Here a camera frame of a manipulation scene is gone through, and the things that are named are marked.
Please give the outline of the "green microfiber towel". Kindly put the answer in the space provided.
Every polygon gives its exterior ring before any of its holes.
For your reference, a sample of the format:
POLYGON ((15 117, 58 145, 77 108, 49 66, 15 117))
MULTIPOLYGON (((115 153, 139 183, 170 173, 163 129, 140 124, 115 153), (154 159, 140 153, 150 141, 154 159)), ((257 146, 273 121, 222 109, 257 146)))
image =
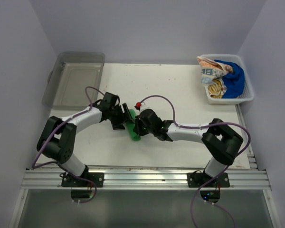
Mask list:
MULTIPOLYGON (((134 119, 136 116, 136 113, 133 109, 129 110, 131 117, 134 119)), ((135 123, 128 121, 126 123, 126 129, 128 130, 129 136, 133 141, 139 141, 141 139, 141 137, 134 132, 134 127, 135 127, 135 123)))

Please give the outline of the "printed patterned towel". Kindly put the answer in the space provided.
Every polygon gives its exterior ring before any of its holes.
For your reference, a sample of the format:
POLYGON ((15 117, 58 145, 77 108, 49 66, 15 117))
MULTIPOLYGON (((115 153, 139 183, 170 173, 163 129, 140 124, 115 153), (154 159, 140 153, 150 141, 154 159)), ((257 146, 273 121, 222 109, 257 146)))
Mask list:
POLYGON ((206 57, 197 57, 197 61, 201 67, 201 83, 204 86, 213 84, 214 79, 234 73, 233 67, 228 64, 219 63, 206 57))

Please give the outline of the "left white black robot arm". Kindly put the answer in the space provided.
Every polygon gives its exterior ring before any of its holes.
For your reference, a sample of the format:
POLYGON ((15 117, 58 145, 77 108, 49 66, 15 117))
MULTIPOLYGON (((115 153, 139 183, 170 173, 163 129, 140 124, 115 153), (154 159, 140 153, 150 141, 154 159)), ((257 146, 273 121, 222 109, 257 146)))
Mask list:
POLYGON ((106 92, 81 112, 64 118, 50 117, 37 143, 38 154, 70 173, 76 185, 85 186, 89 181, 88 167, 74 154, 76 135, 103 121, 110 121, 113 130, 124 130, 126 124, 135 123, 127 104, 120 104, 119 96, 106 92))

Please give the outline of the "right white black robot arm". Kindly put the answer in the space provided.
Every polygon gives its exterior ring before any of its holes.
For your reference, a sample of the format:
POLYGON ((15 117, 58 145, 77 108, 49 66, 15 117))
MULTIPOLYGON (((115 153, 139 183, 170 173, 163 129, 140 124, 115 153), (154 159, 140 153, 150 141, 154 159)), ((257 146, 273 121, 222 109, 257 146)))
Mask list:
POLYGON ((127 129, 133 138, 152 134, 163 142, 188 141, 204 144, 212 158, 203 173, 193 179, 210 187, 219 181, 224 169, 233 164, 243 143, 242 136, 218 118, 206 126, 178 126, 172 120, 162 120, 150 108, 140 110, 136 115, 135 111, 124 106, 123 111, 114 118, 112 126, 123 129, 125 124, 130 125, 127 129))

